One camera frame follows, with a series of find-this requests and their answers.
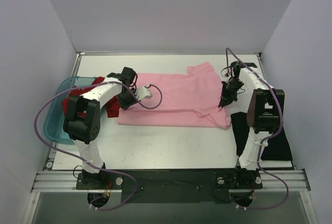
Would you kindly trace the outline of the pink t shirt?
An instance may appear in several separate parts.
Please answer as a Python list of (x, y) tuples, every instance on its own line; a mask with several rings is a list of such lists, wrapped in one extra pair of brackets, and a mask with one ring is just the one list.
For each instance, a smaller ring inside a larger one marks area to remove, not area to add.
[(228, 112), (219, 108), (222, 81), (209, 62), (186, 74), (140, 73), (138, 87), (151, 85), (152, 98), (120, 110), (119, 125), (227, 129)]

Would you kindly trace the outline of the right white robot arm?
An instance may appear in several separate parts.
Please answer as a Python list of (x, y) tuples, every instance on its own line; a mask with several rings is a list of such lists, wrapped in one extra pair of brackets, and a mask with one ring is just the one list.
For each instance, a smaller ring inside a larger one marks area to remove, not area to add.
[(228, 80), (222, 82), (219, 108), (236, 102), (238, 91), (243, 86), (251, 94), (246, 114), (249, 133), (238, 159), (242, 169), (231, 175), (235, 186), (244, 187), (250, 182), (250, 175), (246, 170), (255, 171), (259, 168), (261, 155), (268, 146), (268, 140), (282, 130), (285, 94), (283, 90), (275, 89), (268, 84), (253, 63), (232, 62), (227, 71)]

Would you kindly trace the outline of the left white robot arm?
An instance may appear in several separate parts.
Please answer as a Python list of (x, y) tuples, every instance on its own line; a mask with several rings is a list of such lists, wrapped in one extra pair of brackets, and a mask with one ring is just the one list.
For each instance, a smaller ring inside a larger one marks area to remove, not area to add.
[(105, 186), (107, 176), (100, 172), (105, 168), (101, 159), (96, 138), (101, 127), (101, 109), (109, 100), (115, 99), (123, 110), (137, 103), (135, 89), (127, 88), (137, 80), (136, 72), (124, 67), (121, 73), (110, 73), (102, 82), (111, 82), (102, 86), (89, 88), (85, 93), (71, 94), (67, 99), (63, 130), (76, 145), (79, 155), (88, 163), (82, 163), (82, 172), (88, 176), (88, 183), (95, 189)]

